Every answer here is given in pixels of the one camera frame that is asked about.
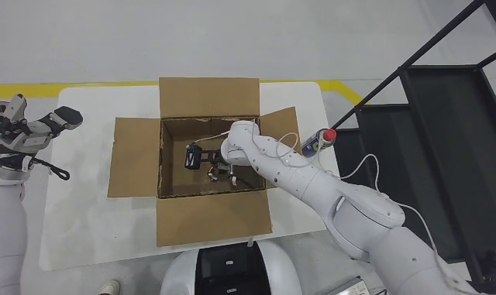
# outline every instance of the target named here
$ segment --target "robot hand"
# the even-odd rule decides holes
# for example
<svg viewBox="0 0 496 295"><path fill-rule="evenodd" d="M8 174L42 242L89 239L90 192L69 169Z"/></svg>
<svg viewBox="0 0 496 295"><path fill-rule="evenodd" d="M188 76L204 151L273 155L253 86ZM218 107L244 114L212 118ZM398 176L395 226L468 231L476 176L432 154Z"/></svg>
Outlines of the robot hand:
<svg viewBox="0 0 496 295"><path fill-rule="evenodd" d="M78 111L60 107L43 118L28 122L24 118L27 101L17 94L10 102L0 101L0 185L22 183L29 177L34 163L48 166L61 179L69 173L35 156L50 140L65 129L75 129L83 118Z"/></svg>

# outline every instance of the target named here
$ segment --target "table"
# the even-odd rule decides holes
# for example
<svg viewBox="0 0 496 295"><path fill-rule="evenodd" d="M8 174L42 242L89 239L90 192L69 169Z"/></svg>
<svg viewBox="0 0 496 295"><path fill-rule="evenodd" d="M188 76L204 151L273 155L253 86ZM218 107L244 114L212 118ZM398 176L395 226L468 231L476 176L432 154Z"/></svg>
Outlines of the table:
<svg viewBox="0 0 496 295"><path fill-rule="evenodd" d="M46 195L40 267L77 266L181 252L243 242L236 238L157 248L155 197L107 198L115 117L159 118L158 86L71 87L58 105L81 112L84 123L53 141L51 163L71 173L69 181L50 176ZM295 106L303 139L328 126L316 83L260 84L262 115ZM334 173L334 149L322 152L322 164ZM281 192L267 191L273 232L255 240L326 229L306 204Z"/></svg>

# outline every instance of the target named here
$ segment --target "cardboard box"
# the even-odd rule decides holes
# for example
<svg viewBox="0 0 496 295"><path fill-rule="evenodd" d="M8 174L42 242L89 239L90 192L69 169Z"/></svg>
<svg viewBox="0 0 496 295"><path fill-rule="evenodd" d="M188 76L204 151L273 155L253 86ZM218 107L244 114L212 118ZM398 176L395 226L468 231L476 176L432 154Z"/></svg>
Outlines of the cardboard box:
<svg viewBox="0 0 496 295"><path fill-rule="evenodd" d="M156 197L157 246L270 233L266 183L251 167L235 168L250 184L237 187L211 182L208 164L184 167L187 144L260 117L259 80L162 77L159 90L160 118L115 120L108 197ZM275 139L298 133L295 108L261 116L260 129ZM218 149L224 138L199 144Z"/></svg>

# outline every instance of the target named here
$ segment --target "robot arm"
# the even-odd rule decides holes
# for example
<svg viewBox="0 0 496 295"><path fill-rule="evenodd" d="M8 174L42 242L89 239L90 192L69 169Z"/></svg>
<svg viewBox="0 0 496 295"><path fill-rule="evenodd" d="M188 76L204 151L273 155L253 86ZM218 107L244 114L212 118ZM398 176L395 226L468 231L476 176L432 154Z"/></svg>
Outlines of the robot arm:
<svg viewBox="0 0 496 295"><path fill-rule="evenodd" d="M391 293L477 293L402 227L405 214L386 194L342 182L283 143L261 136L249 121L232 124L221 154L228 164L253 167L313 208L336 243L352 258L370 262Z"/></svg>
<svg viewBox="0 0 496 295"><path fill-rule="evenodd" d="M65 129L75 129L83 118L78 111L60 107L43 118L28 122L24 118L27 101L17 94L10 102L0 101L0 185L22 183L29 177L34 163L51 168L64 180L69 173L49 163L36 159L36 154L45 149L53 138Z"/></svg>
<svg viewBox="0 0 496 295"><path fill-rule="evenodd" d="M23 183L34 163L49 166L58 175L68 173L36 159L50 140L65 129L75 129L81 114L61 107L40 120L24 118L26 99L17 94L10 102L0 101L0 294L19 295L20 276L27 246L26 214L22 207Z"/></svg>

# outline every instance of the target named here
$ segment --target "floor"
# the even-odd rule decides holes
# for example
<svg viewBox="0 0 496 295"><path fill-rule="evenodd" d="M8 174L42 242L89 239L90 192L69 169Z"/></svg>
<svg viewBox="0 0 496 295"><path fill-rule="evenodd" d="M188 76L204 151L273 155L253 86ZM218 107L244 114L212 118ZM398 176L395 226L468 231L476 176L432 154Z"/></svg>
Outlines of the floor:
<svg viewBox="0 0 496 295"><path fill-rule="evenodd" d="M0 83L152 81L159 76L339 79L364 96L471 0L0 0ZM496 25L480 10L419 63L476 63L495 52ZM488 67L490 81L496 68ZM323 92L329 123L351 103ZM406 102L395 81L373 103ZM30 99L27 118L56 98ZM356 124L350 119L344 126ZM50 148L40 154L50 158ZM29 246L25 295L93 294L108 279L124 295L158 294L176 255L56 272L38 266L47 171L26 184ZM380 281L367 264L349 263L327 232L276 240L293 259L304 294L330 277Z"/></svg>

